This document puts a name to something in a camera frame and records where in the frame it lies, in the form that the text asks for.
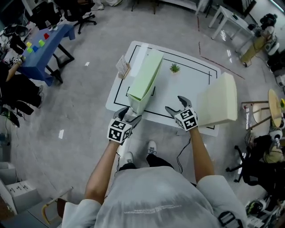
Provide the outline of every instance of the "blue table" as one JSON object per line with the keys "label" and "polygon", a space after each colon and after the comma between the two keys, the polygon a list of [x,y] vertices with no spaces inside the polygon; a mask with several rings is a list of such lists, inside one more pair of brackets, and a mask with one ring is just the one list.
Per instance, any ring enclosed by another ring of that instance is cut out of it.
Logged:
{"label": "blue table", "polygon": [[[49,34],[49,38],[47,40],[44,38],[45,33]],[[49,32],[47,28],[40,30],[31,41],[32,47],[35,45],[39,49],[32,53],[28,53],[27,49],[24,51],[23,56],[25,56],[26,59],[18,71],[28,78],[45,81],[48,86],[51,86],[54,78],[58,79],[62,83],[59,70],[53,71],[48,66],[48,62],[50,58],[54,56],[57,60],[58,67],[61,68],[74,60],[74,57],[60,44],[64,37],[69,37],[70,40],[75,39],[73,26],[69,24],[61,24],[58,26],[57,31],[52,30]],[[39,40],[43,40],[45,42],[43,47],[40,47]],[[61,62],[59,60],[59,58],[54,54],[57,47],[69,57],[68,60],[65,62]],[[47,68],[51,74],[46,73],[45,68]]]}

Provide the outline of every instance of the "shoe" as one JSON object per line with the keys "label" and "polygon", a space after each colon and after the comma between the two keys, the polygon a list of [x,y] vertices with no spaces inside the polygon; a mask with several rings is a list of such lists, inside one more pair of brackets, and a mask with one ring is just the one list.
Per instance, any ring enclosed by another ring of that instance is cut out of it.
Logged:
{"label": "shoe", "polygon": [[40,85],[40,86],[39,86],[39,92],[37,92],[37,94],[40,94],[40,93],[43,91],[43,88],[44,88],[44,86],[43,86],[43,85]]}
{"label": "shoe", "polygon": [[40,103],[40,105],[38,106],[38,109],[41,108],[41,105],[42,105],[43,100],[44,100],[44,98],[45,98],[44,93],[40,93],[39,95],[40,95],[40,97],[41,97],[41,103]]}
{"label": "shoe", "polygon": [[103,4],[99,5],[99,7],[97,8],[97,10],[103,10],[105,9],[105,6]]}
{"label": "shoe", "polygon": [[134,156],[133,156],[132,152],[127,152],[124,154],[123,164],[120,165],[120,167],[122,167],[123,165],[128,164],[128,163],[134,163]]}
{"label": "shoe", "polygon": [[113,6],[119,5],[123,0],[118,0]]}
{"label": "shoe", "polygon": [[155,143],[155,141],[153,141],[153,140],[149,141],[147,153],[149,155],[155,155],[156,154],[156,143]]}

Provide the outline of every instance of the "cardboard box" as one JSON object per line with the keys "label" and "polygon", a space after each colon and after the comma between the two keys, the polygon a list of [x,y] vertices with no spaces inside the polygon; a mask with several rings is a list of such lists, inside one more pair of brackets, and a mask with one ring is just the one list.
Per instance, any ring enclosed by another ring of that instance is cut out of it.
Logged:
{"label": "cardboard box", "polygon": [[163,60],[163,53],[152,49],[145,56],[138,75],[128,91],[130,107],[141,115],[147,106]]}

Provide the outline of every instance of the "wooden stool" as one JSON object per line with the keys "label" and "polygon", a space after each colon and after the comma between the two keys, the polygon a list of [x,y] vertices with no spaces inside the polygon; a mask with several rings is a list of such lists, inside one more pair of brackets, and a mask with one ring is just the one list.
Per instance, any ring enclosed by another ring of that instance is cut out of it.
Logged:
{"label": "wooden stool", "polygon": [[[242,102],[242,104],[268,104],[268,107],[261,107],[258,105],[253,105],[253,117],[257,124],[250,126],[248,130],[251,130],[252,128],[264,123],[265,121],[272,118],[273,123],[276,127],[279,127],[281,125],[282,121],[282,110],[280,105],[280,100],[278,96],[276,95],[275,91],[273,89],[270,89],[268,91],[268,101],[252,101],[252,102]],[[270,110],[270,115],[266,117],[263,120],[260,120],[258,118],[258,115],[261,116],[262,110]]]}

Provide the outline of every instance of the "small potted plant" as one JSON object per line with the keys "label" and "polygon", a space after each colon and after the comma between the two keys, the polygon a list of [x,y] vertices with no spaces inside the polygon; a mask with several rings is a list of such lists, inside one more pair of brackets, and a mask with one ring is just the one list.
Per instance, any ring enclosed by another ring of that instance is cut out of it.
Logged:
{"label": "small potted plant", "polygon": [[174,75],[177,75],[178,72],[180,71],[180,66],[178,66],[176,63],[172,63],[170,70]]}

